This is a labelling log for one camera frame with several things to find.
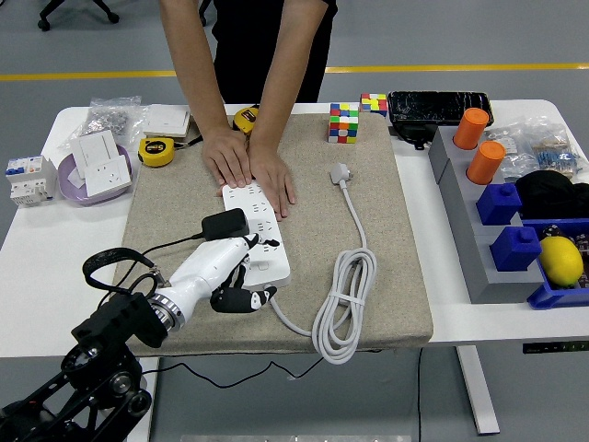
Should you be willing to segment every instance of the yellow lemon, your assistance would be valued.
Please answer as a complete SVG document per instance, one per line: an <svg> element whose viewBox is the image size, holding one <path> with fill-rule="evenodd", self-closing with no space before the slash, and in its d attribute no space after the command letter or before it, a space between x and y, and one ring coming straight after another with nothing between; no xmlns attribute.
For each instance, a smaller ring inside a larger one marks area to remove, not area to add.
<svg viewBox="0 0 589 442"><path fill-rule="evenodd" d="M550 282L562 287L574 285L583 273L583 258L572 241L565 237L546 237L540 245L540 263Z"/></svg>

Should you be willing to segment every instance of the power strip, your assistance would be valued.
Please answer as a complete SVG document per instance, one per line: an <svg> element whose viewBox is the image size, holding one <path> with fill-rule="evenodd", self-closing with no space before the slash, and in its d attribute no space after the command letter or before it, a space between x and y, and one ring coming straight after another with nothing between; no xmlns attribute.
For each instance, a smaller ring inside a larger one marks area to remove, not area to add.
<svg viewBox="0 0 589 442"><path fill-rule="evenodd" d="M280 246L256 246L249 252L250 270L244 280L244 288L261 290L265 285L284 287L291 282L291 266L286 257L283 237L270 202L261 186L251 182L246 187L223 188L225 209L240 208L246 214L249 233L260 233L266 239L276 239Z"/></svg>

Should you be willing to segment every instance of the black fabric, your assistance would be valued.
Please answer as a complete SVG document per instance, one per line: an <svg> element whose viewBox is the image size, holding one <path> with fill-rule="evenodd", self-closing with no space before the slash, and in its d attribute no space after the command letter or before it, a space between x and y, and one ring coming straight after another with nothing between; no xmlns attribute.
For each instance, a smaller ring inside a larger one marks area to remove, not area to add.
<svg viewBox="0 0 589 442"><path fill-rule="evenodd" d="M297 102L317 102L328 61L335 0L324 0L328 10L319 25ZM214 69L225 103L260 103L270 70L284 1L214 0L217 39Z"/></svg>
<svg viewBox="0 0 589 442"><path fill-rule="evenodd" d="M523 219L589 217L589 184L572 184L554 170L537 170L515 182Z"/></svg>

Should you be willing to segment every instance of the chair wheel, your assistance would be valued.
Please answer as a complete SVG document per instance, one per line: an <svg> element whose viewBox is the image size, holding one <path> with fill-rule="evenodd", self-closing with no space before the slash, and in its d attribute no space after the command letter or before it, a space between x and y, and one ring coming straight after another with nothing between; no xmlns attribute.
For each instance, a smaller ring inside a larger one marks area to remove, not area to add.
<svg viewBox="0 0 589 442"><path fill-rule="evenodd" d="M49 25L49 21L43 20L43 19L39 20L39 23L37 23L37 26L43 32L47 32L51 28L51 26Z"/></svg>

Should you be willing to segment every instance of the cable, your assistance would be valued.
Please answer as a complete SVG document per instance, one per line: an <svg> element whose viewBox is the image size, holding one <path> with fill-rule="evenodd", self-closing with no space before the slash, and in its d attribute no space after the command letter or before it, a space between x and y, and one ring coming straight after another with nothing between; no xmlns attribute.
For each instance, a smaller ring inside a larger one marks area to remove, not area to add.
<svg viewBox="0 0 589 442"><path fill-rule="evenodd" d="M166 244L160 244L159 246L155 246L152 247L151 249L147 249L146 251L144 251L142 254L146 255L147 253L149 253L150 251L154 251L157 249L163 249L165 247L170 247L170 246L175 246L176 244L180 244L181 242L186 242L186 241L190 241L191 239L200 239L203 237L203 233L197 233L196 235L192 235L191 237L187 237L187 238L183 238L183 239L178 239L176 241L172 241L172 242L167 242ZM119 281L119 283L117 283L115 286L120 287L122 283L124 283L124 281L127 279L127 277L131 274L131 272L133 271L133 268L135 267L135 264L137 263L137 261L135 261L131 267L129 268L129 270L127 271L127 273L121 278L121 280ZM104 297L102 297L102 299L100 299L100 302L98 303L98 307L97 310L99 308L102 307L102 304L104 304L104 302L113 294L113 292L108 292Z"/></svg>
<svg viewBox="0 0 589 442"><path fill-rule="evenodd" d="M302 378L304 375L306 375L309 371L311 371L313 368L315 368L321 361L323 360L323 358L320 358L315 364L313 364L312 366L310 366L307 370L305 370L302 374L300 375L295 375L292 371L290 371L288 368L281 366L279 364L276 364L274 361L270 361L270 363L266 366L266 368L264 368L263 370L259 371L258 373L254 373L253 375L249 375L237 382L233 382L232 384L228 384L228 385L220 385L217 384L214 380L207 378L205 375L201 375L200 373L197 373L196 371L194 371L192 368L190 368L187 364L185 364L184 362L179 362L173 366L167 366L166 368L159 368L157 370L147 370L145 372L142 373L142 375L148 375L150 373L163 373L165 371L169 371L169 370L173 370L174 368L177 368L179 366L183 366L184 368L186 368L188 371L190 371L192 373L192 375L196 376L197 378L201 378L203 380L206 380L207 382L209 382L210 384L214 385L215 387L217 387L218 389L231 389L232 387L235 387L236 385L239 385L243 382L245 382L246 380L250 380L252 378L256 378L259 375L262 375L264 373L266 373L272 366L276 366L278 368L280 368L281 370L285 371L286 373L288 373L292 378L294 379L300 379Z"/></svg>
<svg viewBox="0 0 589 442"><path fill-rule="evenodd" d="M303 336L310 336L316 351L334 365L344 364L349 361L356 351L362 331L365 301L376 279L376 256L367 248L364 229L353 208L346 186L346 181L351 177L350 171L341 163L331 171L331 180L334 184L340 185L352 218L358 227L362 247L355 250L345 250L338 255L333 269L331 289L313 322L313 330L305 331L293 324L281 312L276 298L271 299L274 311L286 327ZM350 280L351 273L350 294L346 295L344 291ZM339 305L347 307L336 322L335 315ZM347 319L350 319L350 321L346 337L340 339L336 335L336 330Z"/></svg>

